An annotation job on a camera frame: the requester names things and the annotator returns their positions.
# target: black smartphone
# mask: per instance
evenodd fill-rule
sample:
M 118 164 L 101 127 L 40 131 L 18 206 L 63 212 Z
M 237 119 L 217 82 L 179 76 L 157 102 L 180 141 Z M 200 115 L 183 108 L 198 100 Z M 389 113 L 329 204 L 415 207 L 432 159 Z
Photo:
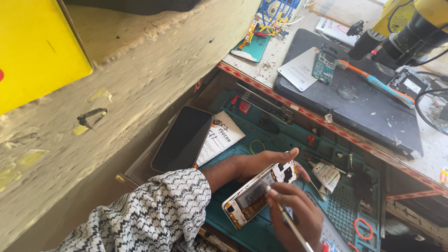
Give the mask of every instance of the black smartphone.
M 211 113 L 184 106 L 152 160 L 151 167 L 161 173 L 192 168 L 212 122 Z

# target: cardboard box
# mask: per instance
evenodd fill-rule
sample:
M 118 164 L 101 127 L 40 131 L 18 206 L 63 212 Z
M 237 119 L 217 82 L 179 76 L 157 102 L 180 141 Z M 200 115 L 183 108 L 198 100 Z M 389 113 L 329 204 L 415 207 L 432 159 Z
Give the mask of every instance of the cardboard box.
M 92 72 L 61 1 L 2 1 L 0 34 L 0 115 Z

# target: yellow rubber band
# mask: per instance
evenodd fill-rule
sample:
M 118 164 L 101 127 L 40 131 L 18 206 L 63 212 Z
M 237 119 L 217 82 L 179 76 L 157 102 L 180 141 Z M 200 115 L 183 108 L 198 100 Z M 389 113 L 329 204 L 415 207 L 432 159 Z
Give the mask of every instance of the yellow rubber band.
M 250 152 L 252 152 L 252 155 L 255 155 L 254 151 L 252 150 L 252 144 L 253 144 L 254 142 L 259 142 L 259 143 L 261 143 L 261 145 L 263 145 L 263 150 L 264 150 L 264 151 L 266 150 L 266 147 L 264 146 L 264 144 L 263 144 L 262 141 L 260 141 L 260 140 L 254 140 L 254 141 L 250 142 L 250 145 L 249 145 L 249 149 L 250 149 Z

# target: sleeve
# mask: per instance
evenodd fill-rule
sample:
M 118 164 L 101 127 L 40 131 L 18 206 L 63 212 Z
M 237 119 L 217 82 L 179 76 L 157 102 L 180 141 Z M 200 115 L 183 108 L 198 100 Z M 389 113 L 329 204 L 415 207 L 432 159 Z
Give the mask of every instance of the sleeve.
M 97 207 L 54 251 L 171 251 L 175 242 L 188 250 L 210 198 L 210 186 L 196 169 L 154 176 L 109 206 Z

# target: person's right hand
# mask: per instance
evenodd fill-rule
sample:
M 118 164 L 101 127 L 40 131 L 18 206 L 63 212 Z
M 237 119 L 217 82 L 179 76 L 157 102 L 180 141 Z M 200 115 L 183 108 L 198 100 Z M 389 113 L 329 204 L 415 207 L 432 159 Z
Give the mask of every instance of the person's right hand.
M 290 252 L 305 251 L 291 228 L 283 221 L 283 216 L 277 206 L 278 202 L 280 205 L 293 208 L 293 219 L 297 229 L 314 252 L 321 252 L 322 245 L 319 240 L 322 233 L 322 212 L 295 184 L 276 182 L 271 184 L 271 188 L 266 197 L 277 239 Z

